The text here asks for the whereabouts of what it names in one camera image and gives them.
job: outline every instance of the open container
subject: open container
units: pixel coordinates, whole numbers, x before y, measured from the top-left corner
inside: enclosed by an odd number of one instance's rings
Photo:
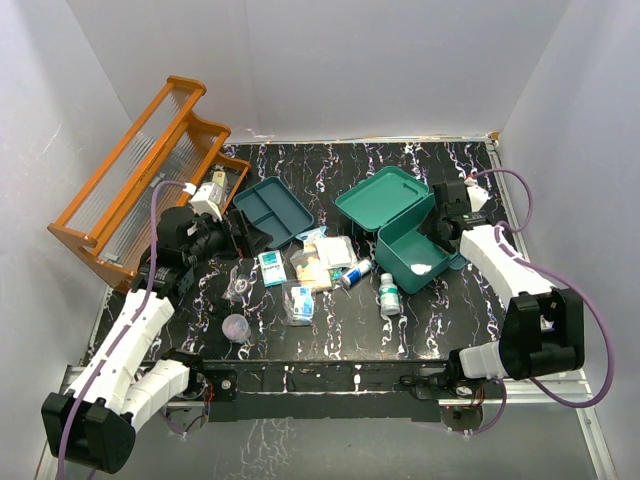
[[[315,219],[278,177],[269,177],[237,194],[233,204],[244,211],[251,224],[270,234],[272,250],[310,229]]]
[[[459,264],[459,254],[447,254],[418,232],[435,205],[429,187],[398,167],[385,167],[336,201],[338,209],[367,232],[378,232],[376,262],[393,275],[407,293],[418,292],[446,270]],[[413,264],[431,266],[425,275]]]

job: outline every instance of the plastic bag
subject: plastic bag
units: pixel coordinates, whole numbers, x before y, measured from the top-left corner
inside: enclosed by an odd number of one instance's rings
[[[332,287],[331,274],[320,263],[318,253],[299,250],[291,255],[291,264],[298,281],[313,292],[322,292]]]
[[[287,325],[299,327],[311,324],[315,311],[311,288],[296,282],[285,283],[282,285],[282,299]]]
[[[302,241],[302,244],[305,246],[305,250],[306,250],[307,245],[313,245],[313,243],[319,238],[326,238],[327,237],[326,232],[327,232],[327,227],[323,226],[323,227],[307,230],[306,232],[299,233],[298,235],[296,235],[296,238]]]
[[[246,275],[238,275],[237,278],[231,278],[227,289],[222,294],[222,298],[231,302],[239,302],[242,300],[242,294],[249,289],[250,278]]]
[[[314,243],[326,269],[352,267],[358,263],[349,237],[318,238]]]

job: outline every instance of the teal box lid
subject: teal box lid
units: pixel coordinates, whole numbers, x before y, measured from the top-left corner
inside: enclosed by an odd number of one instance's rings
[[[398,167],[385,167],[335,200],[338,209],[368,232],[376,232],[429,196],[429,187]]]

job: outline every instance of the white pill bottle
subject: white pill bottle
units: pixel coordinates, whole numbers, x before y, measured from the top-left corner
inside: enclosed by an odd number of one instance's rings
[[[400,313],[400,299],[398,287],[393,283],[393,275],[383,273],[380,275],[380,314],[397,315]]]

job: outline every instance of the small bottle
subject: small bottle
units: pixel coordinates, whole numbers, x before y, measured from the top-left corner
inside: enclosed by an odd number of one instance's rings
[[[338,282],[345,289],[349,289],[354,284],[358,283],[360,279],[362,279],[362,277],[369,273],[372,268],[373,264],[371,263],[371,260],[362,260],[355,267],[353,267],[351,270],[348,270],[347,273],[340,277]]]
[[[400,299],[398,287],[393,283],[393,275],[383,273],[380,275],[380,313],[382,315],[396,315],[400,313]]]

